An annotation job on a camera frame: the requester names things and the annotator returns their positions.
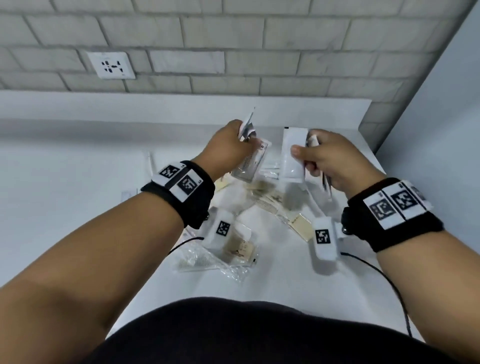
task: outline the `person's left hand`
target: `person's left hand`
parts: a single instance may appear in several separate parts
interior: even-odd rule
[[[207,172],[213,182],[235,167],[252,154],[261,144],[257,138],[250,137],[248,142],[238,138],[241,126],[240,120],[232,120],[218,130],[207,146],[197,157],[192,159]]]

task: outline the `black shirt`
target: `black shirt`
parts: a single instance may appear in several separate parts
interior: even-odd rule
[[[397,331],[265,302],[193,298],[122,327],[83,364],[455,363]]]

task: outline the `hand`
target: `hand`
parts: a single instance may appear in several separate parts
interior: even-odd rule
[[[321,145],[315,147],[292,146],[292,156],[306,161],[312,176],[322,170],[332,178],[332,185],[351,198],[386,176],[344,136],[326,130],[311,130]]]
[[[259,139],[253,137],[248,142],[239,141],[240,126],[240,120],[229,122],[212,136],[203,152],[192,159],[214,182],[231,172],[261,144]]]

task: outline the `brick wall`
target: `brick wall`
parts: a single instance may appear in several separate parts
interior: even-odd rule
[[[375,149],[474,0],[0,0],[0,88],[366,97]],[[89,50],[126,51],[100,80]]]

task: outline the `person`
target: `person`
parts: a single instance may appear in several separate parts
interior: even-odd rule
[[[213,181],[255,148],[231,121],[192,161]],[[348,198],[386,176],[339,134],[293,146]],[[141,193],[63,238],[0,290],[0,361],[47,363],[480,362],[480,256],[446,231],[380,251],[425,344],[370,324],[313,317],[272,303],[196,298],[158,308],[105,337],[180,237],[183,221]]]

